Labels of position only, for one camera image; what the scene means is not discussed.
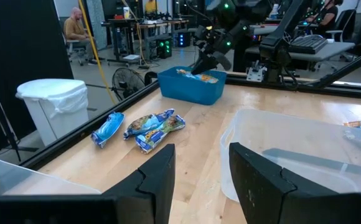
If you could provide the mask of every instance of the blue snack bag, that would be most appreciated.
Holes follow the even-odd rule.
[[[160,114],[149,114],[133,121],[124,132],[124,139],[158,128],[174,111],[174,109],[168,109]]]
[[[204,74],[192,75],[190,72],[187,72],[183,69],[177,69],[176,72],[179,74],[182,74],[183,76],[185,76],[187,78],[193,78],[195,80],[200,80],[200,81],[206,82],[206,83],[214,84],[214,83],[218,82],[218,78],[212,77],[210,75],[204,75]]]
[[[113,112],[107,117],[106,122],[91,134],[92,141],[99,147],[103,148],[107,140],[111,138],[124,121],[123,113]]]
[[[185,124],[186,122],[179,115],[171,116],[157,129],[136,136],[136,144],[140,146],[143,153],[147,154],[151,152],[169,132],[182,129],[185,127]]]

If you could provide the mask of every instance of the person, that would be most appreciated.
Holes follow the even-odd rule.
[[[81,19],[82,11],[79,8],[74,7],[71,11],[71,16],[64,22],[64,34],[67,40],[79,40],[80,42],[74,43],[74,46],[85,46],[88,63],[96,65],[97,62],[93,56],[90,38],[92,38],[95,46],[96,41],[95,38],[89,37],[89,35],[85,32]]]
[[[325,0],[324,5],[326,6],[319,15],[310,16],[306,19],[307,22],[312,22],[316,16],[317,24],[319,27],[314,30],[315,34],[319,34],[321,36],[326,35],[326,31],[332,30],[335,25],[335,19],[337,18],[338,8],[336,5],[341,5],[343,0]]]
[[[156,0],[148,0],[144,5],[144,10],[147,13],[152,13],[157,11]]]

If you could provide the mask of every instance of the office chair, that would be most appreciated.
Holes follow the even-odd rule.
[[[64,22],[66,19],[67,19],[66,17],[61,17],[59,19],[59,23],[60,23],[60,28],[62,29],[64,44],[67,49],[68,60],[70,62],[73,62],[73,60],[78,60],[79,64],[83,66],[84,61],[86,61],[86,58],[84,57],[85,46],[77,46],[77,43],[80,42],[79,40],[67,40],[65,38]]]
[[[348,9],[341,12],[333,30],[326,31],[326,34],[331,34],[331,39],[338,42],[343,42],[344,37],[348,37],[352,33],[352,21],[354,21],[355,9]]]
[[[352,32],[349,34],[346,32],[346,30],[349,27],[349,24],[353,24]],[[340,42],[348,42],[348,43],[354,43],[355,47],[351,50],[348,50],[348,52],[355,52],[357,49],[361,48],[361,13],[353,13],[351,15],[351,18],[347,21],[344,31],[341,32],[342,36],[340,37]],[[346,54],[346,52],[341,53],[342,56],[344,56],[347,61],[349,61],[349,56]]]
[[[356,52],[356,50],[358,49],[361,49],[361,13],[356,13],[354,31],[350,36],[350,38],[344,40],[344,42],[355,44],[355,47],[349,50],[349,52],[353,54],[352,56],[352,60],[353,60],[355,57],[354,52]]]

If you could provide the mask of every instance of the blue bin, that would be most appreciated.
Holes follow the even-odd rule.
[[[178,74],[177,69],[191,71],[189,67],[178,66],[158,74],[163,96],[202,105],[212,105],[222,96],[226,80],[225,72],[211,70],[204,72],[206,75],[218,78],[217,83],[205,83]]]

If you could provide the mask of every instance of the trash can lid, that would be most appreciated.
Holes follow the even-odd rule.
[[[17,95],[21,98],[63,97],[81,88],[86,88],[82,80],[46,78],[23,83],[17,87]]]

